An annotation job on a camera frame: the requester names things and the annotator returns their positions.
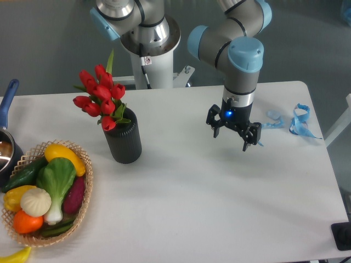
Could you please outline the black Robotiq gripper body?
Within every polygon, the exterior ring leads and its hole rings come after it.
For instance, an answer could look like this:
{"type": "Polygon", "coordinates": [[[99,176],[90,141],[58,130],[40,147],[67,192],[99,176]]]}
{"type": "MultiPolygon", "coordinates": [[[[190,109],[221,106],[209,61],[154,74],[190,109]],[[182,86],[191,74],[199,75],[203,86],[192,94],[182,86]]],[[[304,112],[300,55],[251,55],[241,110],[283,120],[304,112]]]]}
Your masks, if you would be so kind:
{"type": "Polygon", "coordinates": [[[245,107],[231,107],[230,103],[222,100],[219,127],[225,126],[238,133],[250,130],[250,114],[252,104],[245,107]]]}

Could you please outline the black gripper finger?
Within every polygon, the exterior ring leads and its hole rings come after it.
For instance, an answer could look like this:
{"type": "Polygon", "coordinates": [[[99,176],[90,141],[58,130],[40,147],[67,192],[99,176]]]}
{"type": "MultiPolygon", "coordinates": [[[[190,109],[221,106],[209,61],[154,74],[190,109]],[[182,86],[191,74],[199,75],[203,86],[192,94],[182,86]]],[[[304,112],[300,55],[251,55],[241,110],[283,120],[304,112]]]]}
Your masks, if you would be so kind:
{"type": "Polygon", "coordinates": [[[250,145],[257,145],[261,138],[262,124],[247,122],[239,126],[239,135],[244,140],[242,150],[245,152],[250,145]]]}
{"type": "Polygon", "coordinates": [[[206,123],[211,126],[213,130],[213,137],[216,138],[219,135],[221,127],[225,126],[226,121],[221,119],[221,109],[218,105],[214,104],[208,110],[206,123]]]}

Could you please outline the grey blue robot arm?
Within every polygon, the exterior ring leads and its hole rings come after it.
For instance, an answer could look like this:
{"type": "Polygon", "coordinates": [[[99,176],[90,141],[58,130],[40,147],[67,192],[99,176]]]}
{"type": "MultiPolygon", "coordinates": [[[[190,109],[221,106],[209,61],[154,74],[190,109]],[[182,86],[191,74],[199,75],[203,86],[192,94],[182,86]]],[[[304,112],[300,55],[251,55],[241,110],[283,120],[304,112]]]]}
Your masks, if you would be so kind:
{"type": "MultiPolygon", "coordinates": [[[[200,25],[189,34],[189,53],[224,74],[222,104],[213,105],[206,122],[214,136],[221,127],[239,134],[244,147],[258,144],[261,124],[250,122],[264,47],[256,35],[272,18],[265,1],[219,1],[225,20],[212,29],[200,25]]],[[[164,1],[97,1],[90,17],[100,33],[120,40],[131,56],[138,89],[173,87],[173,51],[180,42],[177,22],[164,1]]]]}

